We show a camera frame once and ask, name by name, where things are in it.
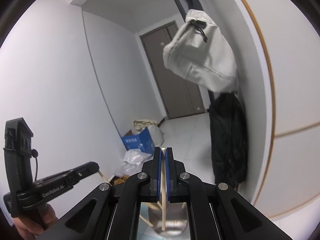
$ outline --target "white floor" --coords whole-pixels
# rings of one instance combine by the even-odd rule
[[[161,147],[172,147],[174,159],[183,162],[187,172],[214,184],[209,114],[166,120],[160,129],[164,136]]]
[[[161,147],[172,147],[173,157],[184,163],[187,172],[204,182],[214,184],[209,114],[166,120],[160,129],[164,134]],[[320,198],[273,222],[293,240],[307,240],[319,221]]]

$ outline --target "door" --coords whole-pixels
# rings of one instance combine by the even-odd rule
[[[199,87],[164,67],[163,48],[176,32],[171,23],[141,37],[169,119],[204,113]]]

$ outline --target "finger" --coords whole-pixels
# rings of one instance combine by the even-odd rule
[[[24,240],[35,240],[36,237],[31,234],[28,230],[26,229],[22,229],[18,226],[16,226],[18,233],[20,234],[20,236],[24,239]]]
[[[21,216],[18,217],[16,221],[20,228],[28,230],[30,233],[34,235],[40,235],[44,232],[44,229],[39,224],[37,224],[28,217]]]
[[[53,223],[58,220],[51,205],[47,205],[47,210],[42,215],[42,220],[48,227],[52,226]]]

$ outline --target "blue cardboard box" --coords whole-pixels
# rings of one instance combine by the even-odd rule
[[[140,149],[142,152],[154,154],[155,144],[151,138],[148,128],[138,135],[127,135],[121,138],[127,150]]]

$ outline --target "silver bolt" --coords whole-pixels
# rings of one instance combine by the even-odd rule
[[[183,172],[180,174],[180,178],[181,179],[189,179],[190,178],[190,174],[187,172]]]
[[[101,183],[99,186],[99,189],[102,191],[108,190],[110,188],[110,185],[108,183]]]
[[[228,189],[228,184],[226,183],[219,183],[218,188],[221,190],[227,190]]]
[[[145,179],[147,177],[147,174],[144,173],[144,172],[140,172],[138,175],[137,175],[138,179]]]

